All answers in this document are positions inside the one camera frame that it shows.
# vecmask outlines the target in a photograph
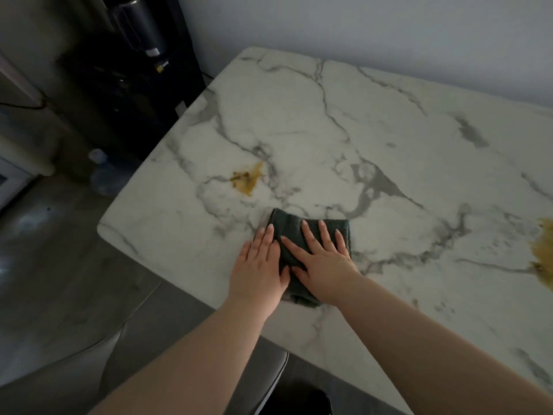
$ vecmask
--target table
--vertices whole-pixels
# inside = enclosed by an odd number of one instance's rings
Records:
[[[553,215],[552,128],[546,108],[247,48],[98,231],[217,308],[267,209],[349,218],[363,274],[553,391],[553,293],[529,264],[537,219]],[[233,172],[259,161],[252,196],[234,189]],[[409,412],[335,308],[282,302],[263,336]]]

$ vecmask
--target person's right hand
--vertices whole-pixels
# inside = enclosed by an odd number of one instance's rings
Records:
[[[337,305],[344,286],[352,277],[360,277],[355,264],[349,257],[346,243],[339,230],[336,230],[336,245],[330,239],[330,234],[324,221],[319,221],[322,245],[314,237],[307,222],[301,222],[301,230],[313,254],[309,254],[290,239],[281,236],[283,245],[307,268],[307,272],[298,267],[292,267],[292,272],[301,283],[323,303]]]

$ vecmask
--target bare skin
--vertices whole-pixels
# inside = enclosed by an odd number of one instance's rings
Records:
[[[266,319],[290,282],[279,275],[274,229],[246,242],[231,273],[228,298],[199,327],[176,342],[91,413],[220,415],[244,371]]]
[[[319,228],[322,244],[302,223],[312,254],[281,238],[307,268],[292,271],[340,310],[415,414],[553,413],[553,397],[364,278],[340,232],[335,247],[322,221]]]

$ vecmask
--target yellow stain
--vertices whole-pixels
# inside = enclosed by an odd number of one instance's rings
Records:
[[[261,173],[262,166],[263,162],[260,161],[252,168],[251,171],[232,172],[232,187],[240,191],[242,194],[252,196],[253,188],[255,188],[258,179],[263,176],[263,173]]]
[[[532,254],[538,262],[532,262],[536,268],[537,277],[553,291],[553,220],[541,218],[543,231],[537,241],[531,243]]]

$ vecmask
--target cloth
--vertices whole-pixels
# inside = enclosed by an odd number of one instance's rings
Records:
[[[308,244],[305,242],[304,235],[301,231],[301,220],[303,218],[295,216],[293,214],[288,214],[286,211],[275,208],[271,217],[269,218],[268,224],[273,224],[275,229],[274,238],[280,243],[280,261],[279,269],[282,272],[283,268],[288,265],[291,267],[300,267],[301,269],[306,269],[305,266],[297,260],[294,255],[290,253],[288,249],[280,241],[280,236],[286,236],[288,239],[292,240],[302,249],[311,252],[309,250]],[[319,221],[318,220],[306,220],[308,222],[309,228],[311,229],[315,238],[322,244],[321,241],[321,232],[319,230]],[[344,240],[346,242],[346,247],[348,252],[350,252],[350,233],[349,233],[349,220],[323,220],[326,223],[328,232],[330,233],[330,238],[332,243],[336,245],[336,239],[334,236],[335,230],[340,230]],[[287,288],[284,298],[290,301],[293,301],[296,304],[304,305],[307,307],[318,307],[322,303],[315,298],[315,296],[309,292],[309,290],[300,282],[300,280],[290,272],[290,285]]]

